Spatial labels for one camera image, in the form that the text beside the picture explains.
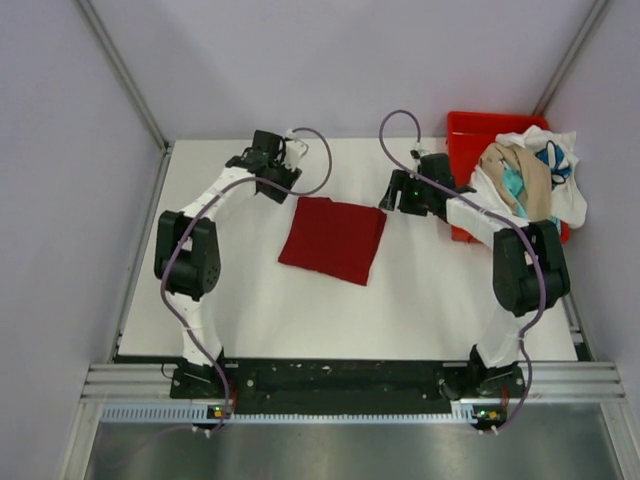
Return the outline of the dark red t-shirt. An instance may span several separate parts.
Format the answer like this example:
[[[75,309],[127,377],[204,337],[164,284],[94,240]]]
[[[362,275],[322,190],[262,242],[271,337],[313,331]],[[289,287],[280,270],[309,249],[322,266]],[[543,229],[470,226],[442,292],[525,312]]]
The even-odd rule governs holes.
[[[365,286],[386,219],[378,208],[302,197],[278,261]]]

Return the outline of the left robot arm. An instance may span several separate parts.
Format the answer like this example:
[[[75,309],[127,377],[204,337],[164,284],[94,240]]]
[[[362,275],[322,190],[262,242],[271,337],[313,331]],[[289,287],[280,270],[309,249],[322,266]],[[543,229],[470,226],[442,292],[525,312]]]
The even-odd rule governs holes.
[[[283,136],[257,130],[251,144],[225,162],[195,200],[180,210],[163,211],[158,219],[154,275],[162,302],[180,324],[182,357],[196,366],[192,384],[205,396],[220,394],[227,382],[225,370],[213,363],[222,352],[216,327],[205,319],[205,297],[221,276],[218,228],[259,193],[283,203],[307,152],[294,130]]]

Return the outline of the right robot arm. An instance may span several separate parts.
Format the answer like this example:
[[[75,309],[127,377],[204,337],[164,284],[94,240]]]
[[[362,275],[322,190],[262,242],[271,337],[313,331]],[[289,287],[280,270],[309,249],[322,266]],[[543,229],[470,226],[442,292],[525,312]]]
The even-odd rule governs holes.
[[[570,291],[570,278],[556,226],[511,213],[483,184],[458,187],[445,153],[421,146],[410,151],[413,167],[398,164],[379,203],[387,211],[432,214],[469,232],[492,252],[492,288],[497,306],[489,327],[472,346],[466,387],[487,396],[505,378],[517,378],[527,359],[525,338],[543,313]]]

